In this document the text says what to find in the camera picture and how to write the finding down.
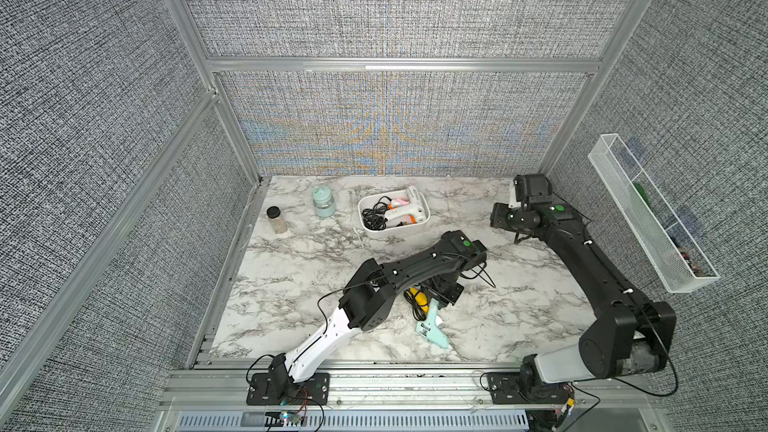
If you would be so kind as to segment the yellow hot glue gun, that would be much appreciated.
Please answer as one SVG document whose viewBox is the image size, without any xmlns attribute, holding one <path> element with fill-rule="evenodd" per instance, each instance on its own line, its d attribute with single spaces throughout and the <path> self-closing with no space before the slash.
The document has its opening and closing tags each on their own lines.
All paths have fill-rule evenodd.
<svg viewBox="0 0 768 432">
<path fill-rule="evenodd" d="M 416 321 L 425 321 L 429 312 L 429 299 L 419 289 L 409 288 L 403 292 L 406 302 L 410 305 L 413 318 Z"/>
</svg>

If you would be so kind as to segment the mint green glue gun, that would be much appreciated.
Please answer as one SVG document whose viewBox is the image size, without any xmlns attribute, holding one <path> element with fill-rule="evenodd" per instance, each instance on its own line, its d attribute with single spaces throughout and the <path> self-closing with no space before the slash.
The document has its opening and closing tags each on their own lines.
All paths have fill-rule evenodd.
<svg viewBox="0 0 768 432">
<path fill-rule="evenodd" d="M 428 305 L 426 318 L 416 322 L 416 332 L 425 338 L 429 343 L 442 349 L 448 349 L 450 342 L 445 333 L 441 330 L 442 322 L 439 320 L 440 301 L 431 299 Z"/>
</svg>

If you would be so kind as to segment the white pink glue gun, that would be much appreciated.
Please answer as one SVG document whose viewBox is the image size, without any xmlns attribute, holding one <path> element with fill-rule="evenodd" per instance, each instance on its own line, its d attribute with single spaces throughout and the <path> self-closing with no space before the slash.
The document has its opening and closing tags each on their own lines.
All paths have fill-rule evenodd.
<svg viewBox="0 0 768 432">
<path fill-rule="evenodd" d="M 421 192 L 415 186 L 409 186 L 406 189 L 392 192 L 388 195 L 390 201 L 387 205 L 389 210 L 400 207 L 414 206 L 424 209 L 424 199 Z"/>
</svg>

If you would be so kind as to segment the orange hot glue gun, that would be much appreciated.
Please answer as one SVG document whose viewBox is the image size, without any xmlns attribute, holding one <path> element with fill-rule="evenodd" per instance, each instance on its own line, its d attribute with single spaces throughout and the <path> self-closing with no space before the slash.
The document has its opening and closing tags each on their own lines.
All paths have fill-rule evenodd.
<svg viewBox="0 0 768 432">
<path fill-rule="evenodd" d="M 386 224 L 386 229 L 389 230 L 389 229 L 394 229 L 398 227 L 405 227 L 407 225 L 410 225 L 410 224 L 404 221 L 390 221 Z"/>
</svg>

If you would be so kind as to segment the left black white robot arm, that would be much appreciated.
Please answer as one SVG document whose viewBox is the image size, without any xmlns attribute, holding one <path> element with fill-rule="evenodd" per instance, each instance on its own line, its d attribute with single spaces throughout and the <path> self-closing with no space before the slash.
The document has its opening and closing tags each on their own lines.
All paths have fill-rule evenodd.
<svg viewBox="0 0 768 432">
<path fill-rule="evenodd" d="M 439 307 L 455 304 L 463 292 L 458 280 L 467 279 L 467 273 L 486 260 L 482 242 L 460 230 L 444 233 L 433 246 L 404 259 L 366 260 L 337 291 L 341 297 L 325 324 L 295 349 L 272 359 L 269 378 L 280 391 L 308 381 L 337 349 L 380 326 L 395 300 L 412 288 L 423 291 L 429 301 L 435 299 Z"/>
</svg>

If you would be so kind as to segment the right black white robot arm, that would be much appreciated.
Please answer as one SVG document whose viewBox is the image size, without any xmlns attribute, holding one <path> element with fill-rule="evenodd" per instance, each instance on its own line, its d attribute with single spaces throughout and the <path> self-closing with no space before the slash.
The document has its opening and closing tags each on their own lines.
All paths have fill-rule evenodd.
<svg viewBox="0 0 768 432">
<path fill-rule="evenodd" d="M 590 235 L 587 222 L 567 204 L 512 208 L 495 203 L 490 225 L 536 238 L 563 262 L 595 315 L 578 343 L 523 359 L 522 389 L 589 379 L 620 378 L 664 370 L 677 317 L 664 301 L 653 301 L 611 262 Z"/>
</svg>

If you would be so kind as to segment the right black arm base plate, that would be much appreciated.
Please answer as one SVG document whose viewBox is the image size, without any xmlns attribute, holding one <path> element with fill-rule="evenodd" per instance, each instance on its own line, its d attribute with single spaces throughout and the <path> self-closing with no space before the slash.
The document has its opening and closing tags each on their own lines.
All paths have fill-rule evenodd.
<svg viewBox="0 0 768 432">
<path fill-rule="evenodd" d="M 572 397 L 563 384 L 541 382 L 528 369 L 493 372 L 487 375 L 487 382 L 495 405 L 562 405 Z"/>
</svg>

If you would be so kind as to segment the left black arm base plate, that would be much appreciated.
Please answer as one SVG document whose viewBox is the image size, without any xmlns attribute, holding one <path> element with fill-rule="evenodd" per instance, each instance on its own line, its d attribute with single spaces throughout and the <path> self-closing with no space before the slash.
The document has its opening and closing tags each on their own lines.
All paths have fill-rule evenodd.
<svg viewBox="0 0 768 432">
<path fill-rule="evenodd" d="M 301 405 L 304 401 L 325 406 L 330 390 L 330 375 L 315 373 L 307 381 L 297 383 L 289 377 L 254 373 L 247 379 L 248 406 Z"/>
</svg>

